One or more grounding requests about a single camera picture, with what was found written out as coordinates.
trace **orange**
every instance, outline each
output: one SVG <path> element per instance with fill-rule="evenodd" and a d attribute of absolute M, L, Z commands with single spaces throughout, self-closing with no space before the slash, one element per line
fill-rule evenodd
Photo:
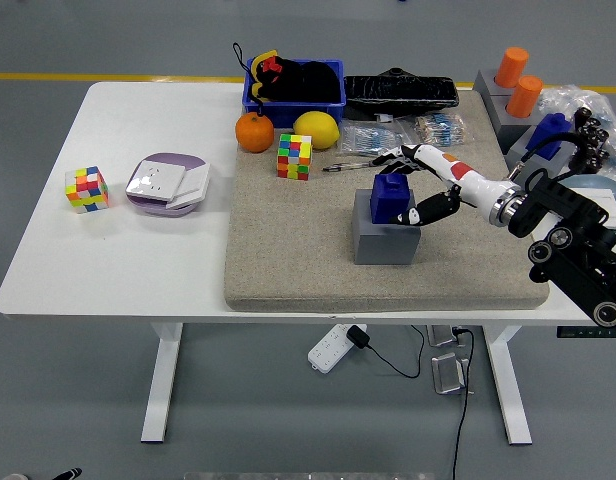
<path fill-rule="evenodd" d="M 243 114 L 235 125 L 237 142 L 244 150 L 261 153 L 275 140 L 275 127 L 268 117 L 257 112 Z"/>

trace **rubik's cube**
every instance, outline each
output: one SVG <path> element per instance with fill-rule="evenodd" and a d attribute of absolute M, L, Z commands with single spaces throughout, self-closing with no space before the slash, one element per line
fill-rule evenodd
<path fill-rule="evenodd" d="M 312 158 L 312 137 L 282 133 L 277 150 L 277 176 L 308 180 Z"/>
<path fill-rule="evenodd" d="M 66 172 L 66 197 L 77 213 L 108 208 L 108 186 L 99 168 L 81 168 Z"/>

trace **clear plastic wrap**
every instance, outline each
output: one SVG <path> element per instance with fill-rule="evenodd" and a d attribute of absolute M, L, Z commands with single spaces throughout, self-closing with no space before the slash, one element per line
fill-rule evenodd
<path fill-rule="evenodd" d="M 569 121 L 572 121 L 579 107 L 588 108 L 593 117 L 599 120 L 601 127 L 608 132 L 605 150 L 609 157 L 599 173 L 616 181 L 616 116 L 607 97 L 591 90 L 582 90 L 575 85 L 566 85 L 544 89 L 537 103 L 542 115 L 560 112 Z"/>
<path fill-rule="evenodd" d="M 342 120 L 338 141 L 339 155 L 379 156 L 386 150 L 412 143 L 399 122 Z"/>
<path fill-rule="evenodd" d="M 430 113 L 399 120 L 406 132 L 416 135 L 416 143 L 434 147 L 463 145 L 472 139 L 460 115 L 456 113 Z"/>

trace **blue basket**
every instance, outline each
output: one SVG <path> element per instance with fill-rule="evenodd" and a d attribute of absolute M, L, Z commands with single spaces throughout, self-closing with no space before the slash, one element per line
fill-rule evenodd
<path fill-rule="evenodd" d="M 297 63 L 307 62 L 323 62 L 332 68 L 339 79 L 339 90 L 341 101 L 339 103 L 307 103 L 307 102 L 264 102 L 263 113 L 272 121 L 275 128 L 292 128 L 295 120 L 306 112 L 318 111 L 326 112 L 335 119 L 337 124 L 341 121 L 344 115 L 344 106 L 346 105 L 346 92 L 344 89 L 344 64 L 341 60 L 293 60 Z M 252 63 L 252 59 L 248 60 L 248 68 Z M 244 81 L 244 94 L 242 103 L 246 112 L 256 112 L 259 105 L 248 98 L 248 92 L 252 86 L 250 75 L 246 74 Z"/>

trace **white table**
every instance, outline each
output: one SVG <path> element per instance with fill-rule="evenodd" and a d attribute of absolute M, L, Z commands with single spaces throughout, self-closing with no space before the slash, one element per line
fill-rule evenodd
<path fill-rule="evenodd" d="M 531 443 L 507 342 L 525 325 L 592 324 L 555 288 L 536 310 L 333 316 L 228 308 L 223 272 L 242 89 L 231 83 L 92 86 L 1 286 L 0 312 L 32 321 L 150 322 L 161 340 L 143 442 L 163 441 L 184 323 L 334 324 L 355 318 L 376 324 L 481 325 L 509 442 Z M 211 164 L 206 200 L 187 216 L 142 214 L 125 197 L 134 167 L 157 152 L 194 155 Z M 111 208 L 77 214 L 63 193 L 64 173 L 93 165 L 109 186 Z"/>

